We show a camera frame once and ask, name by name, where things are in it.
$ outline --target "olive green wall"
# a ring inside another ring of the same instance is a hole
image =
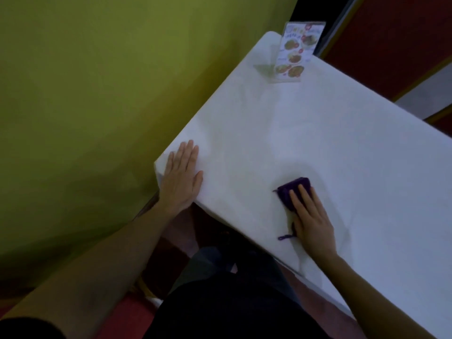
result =
[[[132,219],[154,160],[295,3],[0,0],[0,280]]]

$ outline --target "red wall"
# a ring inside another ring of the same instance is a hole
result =
[[[452,0],[364,0],[325,61],[392,99],[452,55]]]

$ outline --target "left hand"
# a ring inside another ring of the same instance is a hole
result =
[[[199,194],[203,171],[195,175],[198,152],[198,146],[193,147],[190,140],[188,144],[182,142],[175,155],[169,154],[158,204],[171,216],[188,208]]]

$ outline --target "white tablecloth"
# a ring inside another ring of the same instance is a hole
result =
[[[339,254],[432,334],[449,337],[452,140],[316,57],[301,82],[272,83],[280,38],[262,37],[157,159],[158,177],[168,153],[194,139],[204,170],[197,203],[346,307],[296,239],[277,239],[288,218],[272,190],[308,177]]]

